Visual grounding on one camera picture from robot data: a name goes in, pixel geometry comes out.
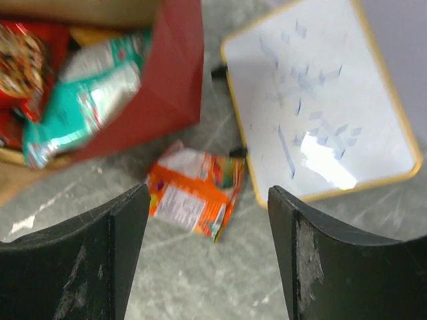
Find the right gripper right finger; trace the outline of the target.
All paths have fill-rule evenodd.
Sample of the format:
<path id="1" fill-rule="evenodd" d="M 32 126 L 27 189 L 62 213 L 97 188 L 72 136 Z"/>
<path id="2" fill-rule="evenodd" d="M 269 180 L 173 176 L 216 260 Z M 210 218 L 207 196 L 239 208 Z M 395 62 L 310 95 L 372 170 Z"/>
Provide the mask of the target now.
<path id="1" fill-rule="evenodd" d="M 426 238 L 390 239 L 279 186 L 268 215 L 290 319 L 425 319 Z"/>

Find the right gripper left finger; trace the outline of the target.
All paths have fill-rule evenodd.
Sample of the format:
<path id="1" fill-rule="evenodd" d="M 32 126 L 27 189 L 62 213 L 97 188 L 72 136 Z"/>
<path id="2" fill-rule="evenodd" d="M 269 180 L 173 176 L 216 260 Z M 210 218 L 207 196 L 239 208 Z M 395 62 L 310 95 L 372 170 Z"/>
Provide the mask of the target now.
<path id="1" fill-rule="evenodd" d="M 123 319 L 147 218 L 137 185 L 111 201 L 1 244 L 2 319 Z"/>

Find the orange white snack pack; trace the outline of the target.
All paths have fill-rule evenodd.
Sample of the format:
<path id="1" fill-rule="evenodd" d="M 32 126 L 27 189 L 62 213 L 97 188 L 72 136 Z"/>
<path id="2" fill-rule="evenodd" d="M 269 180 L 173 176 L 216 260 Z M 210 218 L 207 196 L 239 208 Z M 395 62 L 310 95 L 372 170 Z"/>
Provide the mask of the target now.
<path id="1" fill-rule="evenodd" d="M 243 149 L 225 156 L 172 143 L 145 178 L 149 214 L 218 242 L 240 194 L 245 155 Z"/>

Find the teal snack pouch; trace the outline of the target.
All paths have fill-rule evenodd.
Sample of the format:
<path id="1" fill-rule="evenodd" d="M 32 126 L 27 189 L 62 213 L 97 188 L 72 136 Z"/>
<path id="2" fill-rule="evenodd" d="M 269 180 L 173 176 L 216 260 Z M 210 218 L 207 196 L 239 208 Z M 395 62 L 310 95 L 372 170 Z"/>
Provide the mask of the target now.
<path id="1" fill-rule="evenodd" d="M 151 50 L 145 29 L 82 47 L 63 64 L 43 120 L 23 132 L 27 166 L 43 169 L 60 153 L 83 147 L 141 87 Z"/>

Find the red brown paper bag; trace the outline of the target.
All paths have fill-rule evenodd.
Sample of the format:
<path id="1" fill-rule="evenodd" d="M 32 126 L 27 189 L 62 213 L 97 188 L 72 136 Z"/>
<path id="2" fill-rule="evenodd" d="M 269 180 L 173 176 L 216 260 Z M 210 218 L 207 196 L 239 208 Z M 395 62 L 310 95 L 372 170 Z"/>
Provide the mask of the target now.
<path id="1" fill-rule="evenodd" d="M 31 170 L 21 153 L 1 150 L 1 203 L 60 168 L 131 149 L 199 123 L 203 81 L 201 1 L 166 1 L 153 28 L 142 86 L 106 128 L 81 150 Z"/>

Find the small red snack bag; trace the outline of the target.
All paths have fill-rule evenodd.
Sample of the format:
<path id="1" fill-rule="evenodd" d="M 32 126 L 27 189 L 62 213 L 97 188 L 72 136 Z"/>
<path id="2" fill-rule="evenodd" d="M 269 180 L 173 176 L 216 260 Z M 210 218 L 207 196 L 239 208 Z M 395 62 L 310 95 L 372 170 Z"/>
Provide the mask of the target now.
<path id="1" fill-rule="evenodd" d="M 2 109 L 18 108 L 28 120 L 42 121 L 69 38 L 64 25 L 1 21 Z"/>

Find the red Doritos chips bag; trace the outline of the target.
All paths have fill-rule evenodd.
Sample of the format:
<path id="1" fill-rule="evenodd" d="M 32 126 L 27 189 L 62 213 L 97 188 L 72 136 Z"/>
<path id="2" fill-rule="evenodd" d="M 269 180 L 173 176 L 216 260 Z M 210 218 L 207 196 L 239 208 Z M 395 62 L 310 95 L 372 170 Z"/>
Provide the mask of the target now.
<path id="1" fill-rule="evenodd" d="M 1 147 L 22 150 L 23 147 L 23 119 L 15 112 L 1 111 L 0 139 Z"/>

